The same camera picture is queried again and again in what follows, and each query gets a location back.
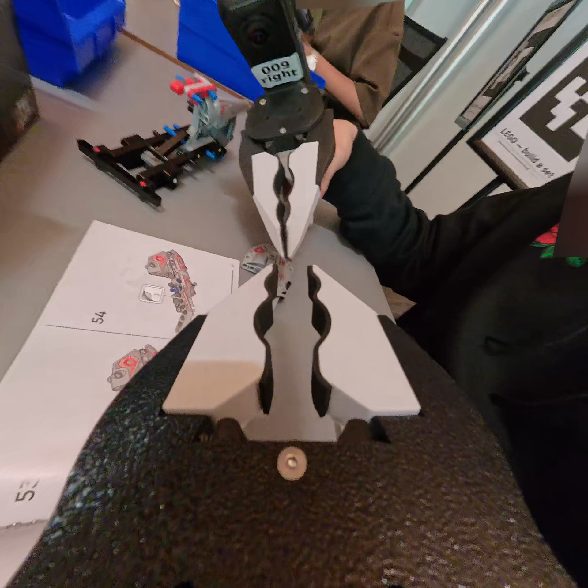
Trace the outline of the person's right forearm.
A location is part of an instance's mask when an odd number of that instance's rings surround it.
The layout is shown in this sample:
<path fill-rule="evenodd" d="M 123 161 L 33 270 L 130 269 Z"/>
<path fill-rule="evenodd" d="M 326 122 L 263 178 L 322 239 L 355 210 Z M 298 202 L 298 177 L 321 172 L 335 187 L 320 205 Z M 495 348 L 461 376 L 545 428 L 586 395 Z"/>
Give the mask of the person's right forearm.
<path fill-rule="evenodd" d="M 374 267 L 380 283 L 419 305 L 435 297 L 466 249 L 462 215 L 429 219 L 402 191 L 392 162 L 362 132 L 324 199 L 336 209 L 342 237 Z"/>

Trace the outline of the grey toy panel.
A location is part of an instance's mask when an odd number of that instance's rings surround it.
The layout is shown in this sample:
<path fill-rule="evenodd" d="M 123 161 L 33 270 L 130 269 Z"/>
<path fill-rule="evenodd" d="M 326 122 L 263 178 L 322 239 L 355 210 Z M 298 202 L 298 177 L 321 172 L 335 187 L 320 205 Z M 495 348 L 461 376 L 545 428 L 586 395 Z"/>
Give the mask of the grey toy panel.
<path fill-rule="evenodd" d="M 245 255 L 240 268 L 257 274 L 266 266 L 273 265 L 278 257 L 277 250 L 271 243 L 254 246 Z"/>

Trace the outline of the grey desk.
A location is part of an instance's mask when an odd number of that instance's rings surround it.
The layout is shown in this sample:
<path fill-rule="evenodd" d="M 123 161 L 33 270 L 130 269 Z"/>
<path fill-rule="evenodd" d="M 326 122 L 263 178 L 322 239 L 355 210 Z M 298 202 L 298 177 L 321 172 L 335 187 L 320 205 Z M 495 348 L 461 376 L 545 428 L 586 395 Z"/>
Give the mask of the grey desk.
<path fill-rule="evenodd" d="M 84 79 L 79 105 L 37 91 L 40 120 L 1 162 L 1 376 L 11 365 L 92 221 L 242 259 L 268 235 L 238 166 L 238 141 L 216 165 L 162 190 L 162 209 L 98 171 L 77 139 L 125 136 L 188 120 L 169 89 L 187 70 L 123 35 Z"/>

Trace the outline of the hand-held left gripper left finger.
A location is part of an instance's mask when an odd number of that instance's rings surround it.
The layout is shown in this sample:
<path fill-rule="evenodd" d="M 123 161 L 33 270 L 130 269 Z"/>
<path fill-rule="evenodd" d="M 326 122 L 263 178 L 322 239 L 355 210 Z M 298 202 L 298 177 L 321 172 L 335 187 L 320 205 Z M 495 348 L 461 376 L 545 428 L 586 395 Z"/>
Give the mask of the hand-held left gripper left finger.
<path fill-rule="evenodd" d="M 266 335 L 279 270 L 267 266 L 214 306 L 163 403 L 172 415 L 269 414 L 274 392 Z"/>

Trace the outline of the dark box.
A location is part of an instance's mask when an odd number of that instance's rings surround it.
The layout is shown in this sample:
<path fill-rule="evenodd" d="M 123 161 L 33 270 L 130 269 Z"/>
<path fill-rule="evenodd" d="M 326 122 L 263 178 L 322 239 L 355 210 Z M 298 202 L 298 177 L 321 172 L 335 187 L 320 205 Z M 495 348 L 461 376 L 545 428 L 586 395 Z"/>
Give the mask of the dark box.
<path fill-rule="evenodd" d="M 39 118 L 12 1 L 1 1 L 1 159 Z"/>

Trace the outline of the black toy vehicle chassis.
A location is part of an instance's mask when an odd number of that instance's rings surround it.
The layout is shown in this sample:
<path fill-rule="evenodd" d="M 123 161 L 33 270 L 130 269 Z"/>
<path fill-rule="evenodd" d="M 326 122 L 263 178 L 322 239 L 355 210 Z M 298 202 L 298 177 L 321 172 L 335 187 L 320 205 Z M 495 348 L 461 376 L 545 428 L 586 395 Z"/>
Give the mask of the black toy vehicle chassis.
<path fill-rule="evenodd" d="M 158 190 L 174 190 L 188 167 L 203 160 L 222 160 L 234 137 L 237 117 L 251 102 L 244 98 L 223 98 L 215 84 L 196 74 L 176 76 L 171 91 L 185 99 L 191 121 L 184 126 L 164 126 L 151 136 L 122 138 L 120 146 L 108 148 L 77 140 L 79 151 L 95 167 L 117 180 L 143 203 L 161 207 Z"/>

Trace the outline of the black office chair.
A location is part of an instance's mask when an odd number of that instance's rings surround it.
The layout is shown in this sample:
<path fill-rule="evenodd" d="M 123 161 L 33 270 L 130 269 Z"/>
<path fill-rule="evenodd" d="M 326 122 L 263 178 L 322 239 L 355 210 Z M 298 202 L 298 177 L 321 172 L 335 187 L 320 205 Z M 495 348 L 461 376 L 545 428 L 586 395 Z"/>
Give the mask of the black office chair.
<path fill-rule="evenodd" d="M 390 93 L 390 102 L 438 53 L 447 42 L 408 16 L 404 18 L 403 38 Z"/>

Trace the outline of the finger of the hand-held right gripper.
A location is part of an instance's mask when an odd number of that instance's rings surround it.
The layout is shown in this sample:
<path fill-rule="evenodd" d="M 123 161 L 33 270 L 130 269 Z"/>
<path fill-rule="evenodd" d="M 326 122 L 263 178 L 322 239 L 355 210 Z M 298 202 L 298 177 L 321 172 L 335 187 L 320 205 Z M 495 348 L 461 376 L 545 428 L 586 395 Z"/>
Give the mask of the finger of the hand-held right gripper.
<path fill-rule="evenodd" d="M 283 256 L 292 259 L 313 221 L 320 188 L 316 180 L 318 142 L 307 142 L 282 157 L 282 168 L 289 187 L 283 195 Z"/>
<path fill-rule="evenodd" d="M 252 157 L 253 199 L 278 254 L 289 259 L 286 230 L 285 172 L 280 160 L 267 152 Z"/>

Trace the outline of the framed marker poster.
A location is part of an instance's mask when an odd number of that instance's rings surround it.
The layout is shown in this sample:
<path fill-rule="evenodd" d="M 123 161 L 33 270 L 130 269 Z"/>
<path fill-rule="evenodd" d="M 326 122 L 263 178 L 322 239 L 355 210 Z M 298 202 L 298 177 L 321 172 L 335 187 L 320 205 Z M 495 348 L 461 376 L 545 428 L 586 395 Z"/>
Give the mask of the framed marker poster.
<path fill-rule="evenodd" d="M 587 29 L 579 33 L 469 140 L 512 189 L 572 172 L 587 136 Z"/>

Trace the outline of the blue plastic bin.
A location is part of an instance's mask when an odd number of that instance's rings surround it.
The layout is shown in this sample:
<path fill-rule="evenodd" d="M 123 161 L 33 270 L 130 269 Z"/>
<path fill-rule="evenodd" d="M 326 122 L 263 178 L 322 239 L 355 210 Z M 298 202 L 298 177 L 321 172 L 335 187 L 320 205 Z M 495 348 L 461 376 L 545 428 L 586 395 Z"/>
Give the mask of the blue plastic bin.
<path fill-rule="evenodd" d="M 125 1 L 13 1 L 30 73 L 64 87 L 116 42 L 126 21 Z"/>
<path fill-rule="evenodd" d="M 325 88 L 308 67 L 295 1 L 181 1 L 177 57 L 251 101 L 295 84 Z"/>

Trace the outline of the grey toy beam assembly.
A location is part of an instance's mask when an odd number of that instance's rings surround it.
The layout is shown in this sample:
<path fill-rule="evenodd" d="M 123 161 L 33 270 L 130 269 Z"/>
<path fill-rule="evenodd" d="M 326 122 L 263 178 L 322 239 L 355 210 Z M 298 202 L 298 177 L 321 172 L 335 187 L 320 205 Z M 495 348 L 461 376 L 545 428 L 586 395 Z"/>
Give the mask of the grey toy beam assembly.
<path fill-rule="evenodd" d="M 291 260 L 278 256 L 275 261 L 278 268 L 276 300 L 283 301 L 286 298 L 293 279 L 293 263 Z"/>

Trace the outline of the person's right hand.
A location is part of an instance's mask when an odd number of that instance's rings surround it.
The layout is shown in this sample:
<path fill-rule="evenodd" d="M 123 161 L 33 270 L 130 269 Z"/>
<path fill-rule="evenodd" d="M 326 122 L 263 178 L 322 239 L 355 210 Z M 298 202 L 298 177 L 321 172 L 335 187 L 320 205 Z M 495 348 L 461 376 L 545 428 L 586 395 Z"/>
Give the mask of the person's right hand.
<path fill-rule="evenodd" d="M 327 189 L 334 178 L 348 162 L 353 144 L 358 134 L 357 126 L 347 120 L 335 119 L 334 127 L 334 156 L 328 165 L 320 184 L 320 197 L 326 195 Z"/>

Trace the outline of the open instruction booklet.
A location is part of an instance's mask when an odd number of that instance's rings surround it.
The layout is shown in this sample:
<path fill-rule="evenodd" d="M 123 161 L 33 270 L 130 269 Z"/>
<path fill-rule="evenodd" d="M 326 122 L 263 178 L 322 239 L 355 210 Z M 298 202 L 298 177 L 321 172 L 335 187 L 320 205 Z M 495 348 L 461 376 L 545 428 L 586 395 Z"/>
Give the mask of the open instruction booklet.
<path fill-rule="evenodd" d="M 92 222 L 1 380 L 1 527 L 50 518 L 115 396 L 239 286 L 239 264 Z"/>

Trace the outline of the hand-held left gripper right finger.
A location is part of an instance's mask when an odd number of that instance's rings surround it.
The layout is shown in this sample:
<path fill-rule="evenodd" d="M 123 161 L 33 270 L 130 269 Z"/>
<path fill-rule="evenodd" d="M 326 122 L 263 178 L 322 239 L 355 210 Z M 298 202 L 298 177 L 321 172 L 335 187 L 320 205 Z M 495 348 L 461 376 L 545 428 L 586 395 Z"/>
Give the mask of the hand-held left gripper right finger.
<path fill-rule="evenodd" d="M 420 414 L 422 408 L 393 349 L 395 323 L 318 265 L 307 268 L 312 326 L 311 392 L 320 417 L 335 423 Z"/>

